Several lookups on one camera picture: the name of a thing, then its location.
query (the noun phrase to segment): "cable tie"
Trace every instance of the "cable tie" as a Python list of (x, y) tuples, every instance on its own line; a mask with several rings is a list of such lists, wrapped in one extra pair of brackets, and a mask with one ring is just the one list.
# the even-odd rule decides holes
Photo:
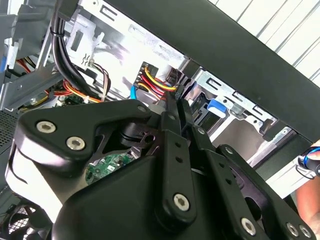
[(83, 98), (83, 101), (84, 101), (85, 104), (89, 103), (89, 98), (90, 98), (90, 96), (86, 96), (86, 97)]
[(53, 36), (55, 36), (57, 38), (64, 38), (65, 37), (65, 31), (63, 31), (62, 33), (56, 33), (54, 31), (52, 31), (52, 28), (50, 27), (50, 32)]

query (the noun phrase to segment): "blue tab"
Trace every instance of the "blue tab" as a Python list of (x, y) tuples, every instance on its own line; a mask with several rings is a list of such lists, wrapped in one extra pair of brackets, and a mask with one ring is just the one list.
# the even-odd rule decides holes
[(7, 63), (7, 58), (3, 56), (0, 64), (0, 73), (4, 72), (7, 69), (6, 63)]
[(206, 108), (208, 111), (212, 112), (213, 114), (217, 115), (218, 117), (224, 119), (226, 117), (227, 108), (222, 103), (212, 99)]

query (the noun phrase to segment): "fan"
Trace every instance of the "fan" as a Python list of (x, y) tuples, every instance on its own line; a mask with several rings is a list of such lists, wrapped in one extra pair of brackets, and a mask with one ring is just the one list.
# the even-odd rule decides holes
[(2, 233), (8, 236), (8, 240), (46, 240), (51, 227), (52, 222), (42, 208), (32, 202), (21, 201), (8, 212)]

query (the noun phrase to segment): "finger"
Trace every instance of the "finger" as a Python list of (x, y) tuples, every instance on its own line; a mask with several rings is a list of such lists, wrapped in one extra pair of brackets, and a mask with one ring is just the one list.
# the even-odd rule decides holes
[(320, 147), (320, 140), (318, 140), (317, 142), (315, 142), (314, 144), (312, 144), (311, 147)]
[(307, 155), (308, 159), (312, 159), (312, 160), (318, 160), (320, 161), (320, 152), (313, 152), (313, 153), (309, 153)]

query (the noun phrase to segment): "green circuit board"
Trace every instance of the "green circuit board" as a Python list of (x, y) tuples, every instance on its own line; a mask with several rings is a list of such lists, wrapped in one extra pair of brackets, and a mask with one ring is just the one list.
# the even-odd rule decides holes
[(88, 165), (86, 169), (85, 180), (88, 184), (92, 184), (124, 167), (133, 160), (134, 157), (127, 153), (108, 155), (100, 159), (97, 165)]

